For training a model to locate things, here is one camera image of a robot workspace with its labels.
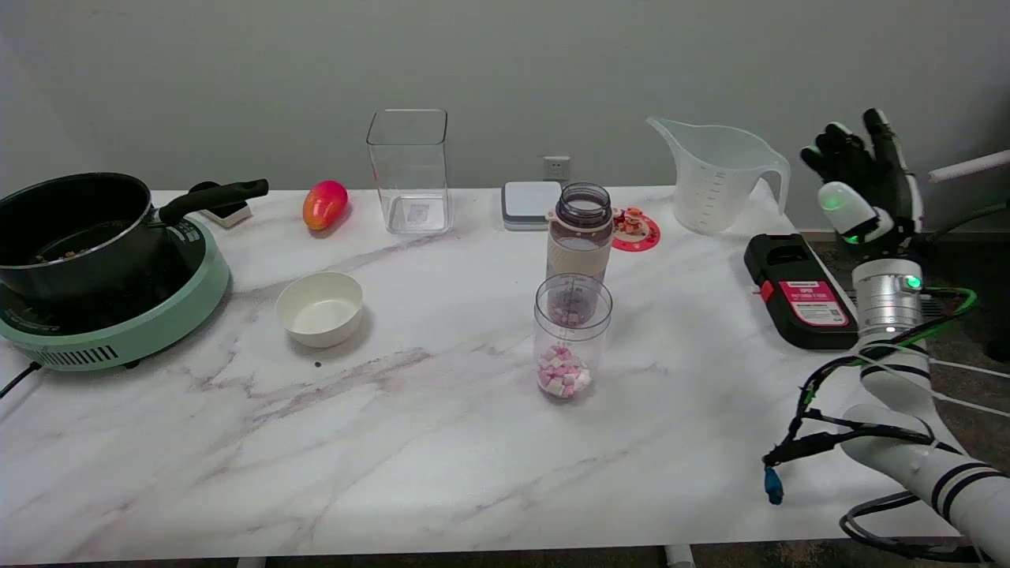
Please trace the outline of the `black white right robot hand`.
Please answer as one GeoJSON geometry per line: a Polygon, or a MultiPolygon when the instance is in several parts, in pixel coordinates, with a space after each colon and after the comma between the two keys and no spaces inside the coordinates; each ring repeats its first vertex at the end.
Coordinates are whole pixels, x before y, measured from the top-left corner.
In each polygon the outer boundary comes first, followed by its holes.
{"type": "Polygon", "coordinates": [[[863,140],[831,122],[799,157],[821,180],[817,203],[837,244],[858,262],[904,256],[923,227],[924,202],[883,111],[866,109],[863,140]]]}

